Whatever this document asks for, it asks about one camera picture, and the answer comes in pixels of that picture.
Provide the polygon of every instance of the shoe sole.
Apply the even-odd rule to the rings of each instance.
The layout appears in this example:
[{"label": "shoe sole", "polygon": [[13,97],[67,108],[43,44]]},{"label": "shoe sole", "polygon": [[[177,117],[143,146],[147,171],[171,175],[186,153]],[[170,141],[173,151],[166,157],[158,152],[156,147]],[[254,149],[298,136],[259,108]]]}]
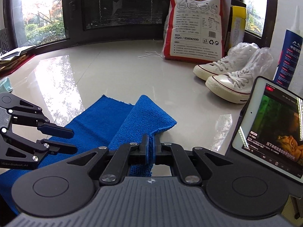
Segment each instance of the shoe sole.
[{"label": "shoe sole", "polygon": [[201,68],[199,65],[196,65],[194,67],[194,74],[198,77],[201,78],[203,80],[207,80],[209,77],[211,76],[217,76],[217,74],[209,72],[203,68]]},{"label": "shoe sole", "polygon": [[218,83],[213,77],[207,79],[205,85],[217,96],[236,104],[245,104],[250,94],[240,94]]}]

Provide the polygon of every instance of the yellow cap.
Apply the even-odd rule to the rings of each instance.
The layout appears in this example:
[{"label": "yellow cap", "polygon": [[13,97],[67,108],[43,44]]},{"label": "yellow cap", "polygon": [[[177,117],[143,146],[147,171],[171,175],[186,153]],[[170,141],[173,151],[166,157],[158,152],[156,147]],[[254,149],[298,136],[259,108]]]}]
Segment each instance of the yellow cap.
[{"label": "yellow cap", "polygon": [[232,16],[246,19],[246,8],[245,7],[239,7],[239,6],[233,6],[232,7]]}]

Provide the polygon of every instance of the barcode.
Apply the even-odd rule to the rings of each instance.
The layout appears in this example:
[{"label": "barcode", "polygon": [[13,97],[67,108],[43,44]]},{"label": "barcode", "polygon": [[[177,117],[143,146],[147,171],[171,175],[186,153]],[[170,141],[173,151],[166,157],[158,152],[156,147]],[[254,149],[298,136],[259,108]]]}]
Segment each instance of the barcode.
[{"label": "barcode", "polygon": [[216,33],[214,31],[209,31],[209,37],[216,38]]}]

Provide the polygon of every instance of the tablet screen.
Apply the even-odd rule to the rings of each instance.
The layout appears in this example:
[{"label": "tablet screen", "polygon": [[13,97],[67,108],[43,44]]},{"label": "tablet screen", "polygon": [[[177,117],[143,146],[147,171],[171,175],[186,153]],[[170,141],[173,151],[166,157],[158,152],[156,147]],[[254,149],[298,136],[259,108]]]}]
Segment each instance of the tablet screen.
[{"label": "tablet screen", "polygon": [[266,84],[255,120],[242,147],[301,178],[303,175],[302,100]]}]

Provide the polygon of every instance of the blue towel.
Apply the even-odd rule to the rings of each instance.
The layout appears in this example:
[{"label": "blue towel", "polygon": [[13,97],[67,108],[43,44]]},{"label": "blue towel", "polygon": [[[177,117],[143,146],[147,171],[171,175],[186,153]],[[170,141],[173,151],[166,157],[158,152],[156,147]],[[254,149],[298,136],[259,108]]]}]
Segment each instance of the blue towel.
[{"label": "blue towel", "polygon": [[[152,137],[154,134],[172,128],[177,122],[158,107],[147,96],[141,96],[133,106],[102,96],[79,116],[75,117],[66,127],[73,129],[72,139],[52,137],[51,140],[72,143],[78,152],[83,153],[98,146],[115,150],[119,145],[127,142],[141,142],[143,134]],[[149,164],[133,166],[131,175],[150,176],[152,168],[152,141],[149,143]],[[48,155],[39,165],[43,167],[73,155]],[[28,171],[9,170],[0,175],[0,194],[18,214],[14,206],[11,188],[14,182]]]}]

